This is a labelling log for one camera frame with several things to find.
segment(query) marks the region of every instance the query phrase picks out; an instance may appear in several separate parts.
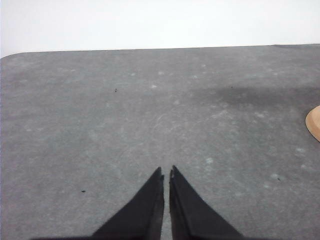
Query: speck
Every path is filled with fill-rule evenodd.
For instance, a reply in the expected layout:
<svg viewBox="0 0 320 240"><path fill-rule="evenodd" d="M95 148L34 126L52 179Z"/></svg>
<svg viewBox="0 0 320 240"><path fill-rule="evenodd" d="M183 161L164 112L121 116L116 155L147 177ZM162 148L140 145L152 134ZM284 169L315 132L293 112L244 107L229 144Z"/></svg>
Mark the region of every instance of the speck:
<svg viewBox="0 0 320 240"><path fill-rule="evenodd" d="M271 174L270 176L272 179L278 179L280 176L276 173Z"/></svg>
<svg viewBox="0 0 320 240"><path fill-rule="evenodd" d="M302 153L302 154L304 154L304 153L306 152L305 149L300 148L300 147L297 147L295 150L296 150L297 152L299 152L299 153Z"/></svg>
<svg viewBox="0 0 320 240"><path fill-rule="evenodd" d="M262 113L259 112L255 112L254 115L256 115L258 118L263 119L265 117L265 115L263 115Z"/></svg>
<svg viewBox="0 0 320 240"><path fill-rule="evenodd" d="M207 158L205 161L206 161L207 164L212 164L214 162L212 157Z"/></svg>

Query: pointed black tip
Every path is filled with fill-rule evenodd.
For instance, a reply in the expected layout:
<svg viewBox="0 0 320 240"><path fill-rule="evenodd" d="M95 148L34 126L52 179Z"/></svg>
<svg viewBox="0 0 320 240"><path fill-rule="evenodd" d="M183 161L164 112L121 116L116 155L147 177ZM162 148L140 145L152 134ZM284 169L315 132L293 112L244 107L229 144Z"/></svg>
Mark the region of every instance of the pointed black tip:
<svg viewBox="0 0 320 240"><path fill-rule="evenodd" d="M158 167L132 200L93 236L123 238L140 236L144 240L159 240L164 212L163 181L161 167Z"/></svg>
<svg viewBox="0 0 320 240"><path fill-rule="evenodd" d="M192 236L242 236L201 199L176 166L172 166L170 176L170 213L174 240Z"/></svg>

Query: gray surface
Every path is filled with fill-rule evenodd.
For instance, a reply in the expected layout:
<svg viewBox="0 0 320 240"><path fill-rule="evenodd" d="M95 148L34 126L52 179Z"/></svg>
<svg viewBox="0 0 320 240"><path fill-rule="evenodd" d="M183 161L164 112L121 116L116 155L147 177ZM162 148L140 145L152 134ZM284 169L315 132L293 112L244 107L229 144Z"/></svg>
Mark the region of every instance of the gray surface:
<svg viewBox="0 0 320 240"><path fill-rule="evenodd" d="M319 44L21 53L1 70L3 240L90 235L157 166L170 239L172 164L244 235L320 238Z"/></svg>

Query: white wall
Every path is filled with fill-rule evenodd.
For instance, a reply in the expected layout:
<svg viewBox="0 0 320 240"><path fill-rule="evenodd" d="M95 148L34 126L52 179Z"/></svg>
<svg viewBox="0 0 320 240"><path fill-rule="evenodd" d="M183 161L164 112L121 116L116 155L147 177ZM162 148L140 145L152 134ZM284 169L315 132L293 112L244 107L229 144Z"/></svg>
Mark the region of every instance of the white wall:
<svg viewBox="0 0 320 240"><path fill-rule="evenodd" d="M1 0L1 57L320 43L320 0Z"/></svg>

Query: tan object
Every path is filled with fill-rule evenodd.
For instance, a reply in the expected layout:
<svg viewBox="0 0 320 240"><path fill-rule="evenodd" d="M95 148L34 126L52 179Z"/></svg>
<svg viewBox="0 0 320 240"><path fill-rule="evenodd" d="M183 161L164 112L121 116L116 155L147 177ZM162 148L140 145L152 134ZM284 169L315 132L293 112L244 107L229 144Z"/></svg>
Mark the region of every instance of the tan object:
<svg viewBox="0 0 320 240"><path fill-rule="evenodd" d="M320 142L320 106L312 109L305 118L305 125L312 134Z"/></svg>

